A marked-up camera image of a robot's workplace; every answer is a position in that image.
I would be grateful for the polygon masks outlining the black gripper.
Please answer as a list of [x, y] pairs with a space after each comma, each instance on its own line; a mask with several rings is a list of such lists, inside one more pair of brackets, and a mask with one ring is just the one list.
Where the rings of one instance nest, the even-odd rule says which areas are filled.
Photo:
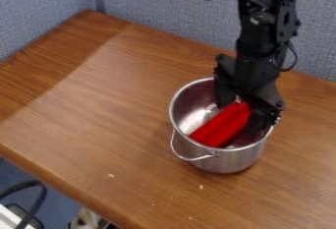
[[276, 125], [286, 109], [276, 87], [280, 72], [266, 59], [244, 60], [218, 54], [214, 68], [215, 103], [228, 106], [239, 95], [251, 104], [252, 114], [243, 134], [254, 137], [260, 131]]

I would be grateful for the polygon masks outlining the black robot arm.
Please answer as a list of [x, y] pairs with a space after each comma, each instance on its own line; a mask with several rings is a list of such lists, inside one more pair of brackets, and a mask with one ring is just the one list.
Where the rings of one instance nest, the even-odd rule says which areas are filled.
[[238, 0], [238, 10], [236, 56], [216, 56], [215, 103], [224, 107], [234, 97], [240, 97], [252, 112], [246, 129], [256, 133], [276, 124], [286, 109], [276, 80], [295, 67], [287, 55], [295, 53], [292, 38], [300, 20], [296, 0]]

